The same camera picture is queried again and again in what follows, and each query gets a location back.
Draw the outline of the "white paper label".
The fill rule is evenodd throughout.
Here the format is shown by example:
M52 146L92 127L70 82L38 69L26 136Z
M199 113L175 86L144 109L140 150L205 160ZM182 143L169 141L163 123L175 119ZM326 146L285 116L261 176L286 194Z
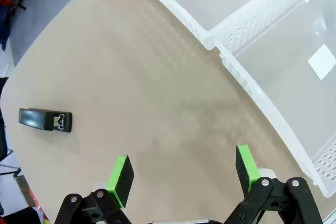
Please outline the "white paper label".
M309 66L320 80L323 80L336 66L336 57L326 44L323 44L308 60Z

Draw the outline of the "navy blue cloth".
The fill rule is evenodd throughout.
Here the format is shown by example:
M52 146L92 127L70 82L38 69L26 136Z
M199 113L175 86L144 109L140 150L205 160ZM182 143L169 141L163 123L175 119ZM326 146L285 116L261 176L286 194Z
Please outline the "navy blue cloth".
M11 23L13 18L13 8L8 5L0 5L0 46L6 50L8 38L11 33Z

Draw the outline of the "black and red cloth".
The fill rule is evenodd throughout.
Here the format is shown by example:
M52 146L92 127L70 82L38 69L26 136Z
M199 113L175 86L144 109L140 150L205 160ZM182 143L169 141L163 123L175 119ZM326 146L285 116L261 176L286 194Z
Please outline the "black and red cloth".
M0 224L51 224L38 207L27 207L7 216L0 216Z

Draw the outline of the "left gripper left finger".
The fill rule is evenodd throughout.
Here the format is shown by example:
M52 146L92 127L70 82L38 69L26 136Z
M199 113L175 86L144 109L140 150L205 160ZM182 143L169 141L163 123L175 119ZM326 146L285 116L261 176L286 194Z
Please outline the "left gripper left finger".
M67 195L55 224L132 224L123 212L126 207L134 171L128 155L117 158L107 184L88 196Z

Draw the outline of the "black metal clothing rack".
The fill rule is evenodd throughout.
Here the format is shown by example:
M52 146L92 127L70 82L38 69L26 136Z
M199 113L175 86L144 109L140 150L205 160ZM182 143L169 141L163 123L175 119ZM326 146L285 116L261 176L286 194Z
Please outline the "black metal clothing rack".
M16 10L16 9L22 9L23 11L26 11L26 7L23 5L23 0L12 0L12 3L11 3L11 8L13 10Z

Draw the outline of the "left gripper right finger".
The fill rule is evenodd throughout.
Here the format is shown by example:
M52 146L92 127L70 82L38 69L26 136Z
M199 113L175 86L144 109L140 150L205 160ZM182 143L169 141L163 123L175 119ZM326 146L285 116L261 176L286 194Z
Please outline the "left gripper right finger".
M323 224L304 178L293 177L283 183L262 176L247 145L236 146L235 167L244 199L224 224L259 224L267 211L277 212L283 224Z

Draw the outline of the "black stapler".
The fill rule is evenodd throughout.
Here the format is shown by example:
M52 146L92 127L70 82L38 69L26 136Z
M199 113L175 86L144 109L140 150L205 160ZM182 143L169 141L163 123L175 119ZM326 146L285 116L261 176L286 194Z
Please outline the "black stapler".
M61 131L70 133L72 113L42 109L19 109L19 123L44 131Z

